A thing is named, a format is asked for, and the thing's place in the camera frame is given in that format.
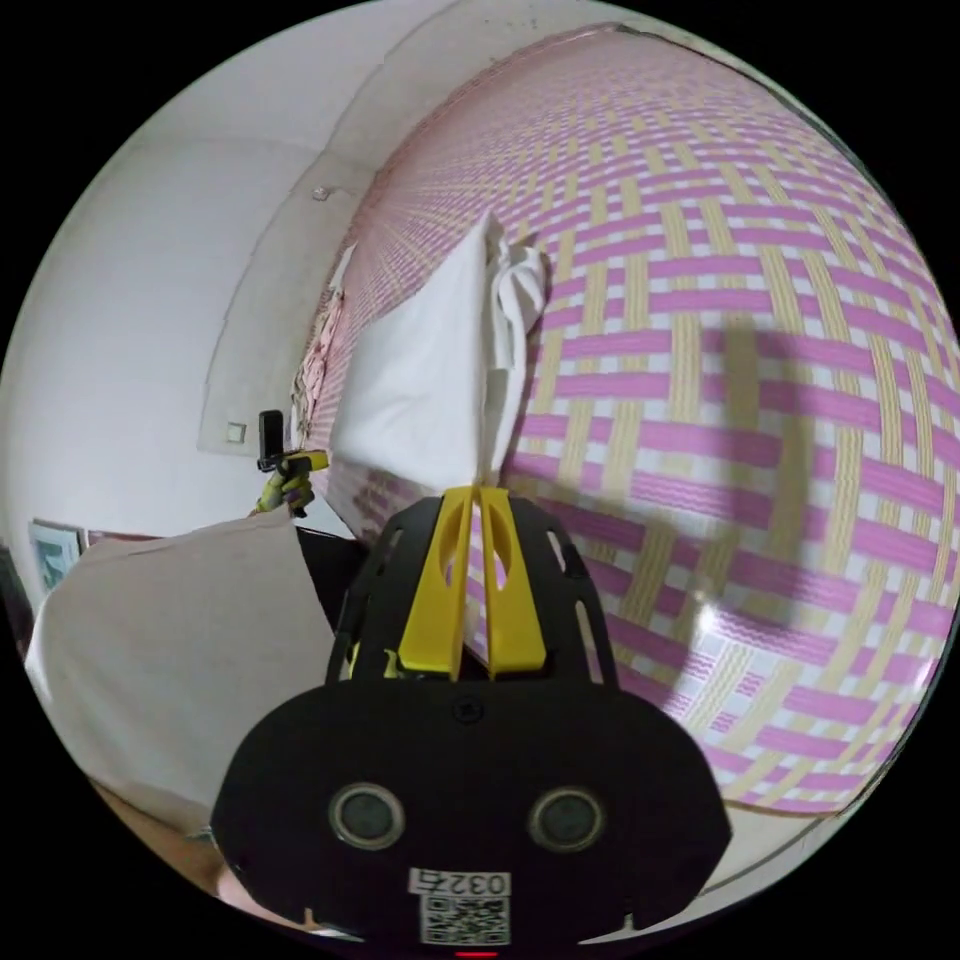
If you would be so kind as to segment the person's left hand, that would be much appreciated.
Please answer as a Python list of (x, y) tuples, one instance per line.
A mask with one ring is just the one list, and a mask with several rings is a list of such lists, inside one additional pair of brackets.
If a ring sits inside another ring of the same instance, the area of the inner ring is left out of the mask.
[(264, 514), (285, 508), (292, 517), (304, 518), (314, 499), (309, 474), (285, 475), (277, 469), (269, 475), (251, 514)]

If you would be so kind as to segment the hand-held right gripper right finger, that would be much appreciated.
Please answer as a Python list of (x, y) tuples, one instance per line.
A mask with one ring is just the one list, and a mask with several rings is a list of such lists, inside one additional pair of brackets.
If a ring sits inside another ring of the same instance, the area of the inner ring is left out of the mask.
[(493, 680), (538, 673), (546, 647), (507, 492), (481, 487), (479, 510), (488, 673)]

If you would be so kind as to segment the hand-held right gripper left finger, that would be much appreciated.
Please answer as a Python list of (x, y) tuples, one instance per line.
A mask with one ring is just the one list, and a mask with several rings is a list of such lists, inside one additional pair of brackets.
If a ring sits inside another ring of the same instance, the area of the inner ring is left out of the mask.
[(408, 673), (456, 680), (460, 674), (474, 488), (448, 490), (437, 503), (420, 578), (398, 647)]

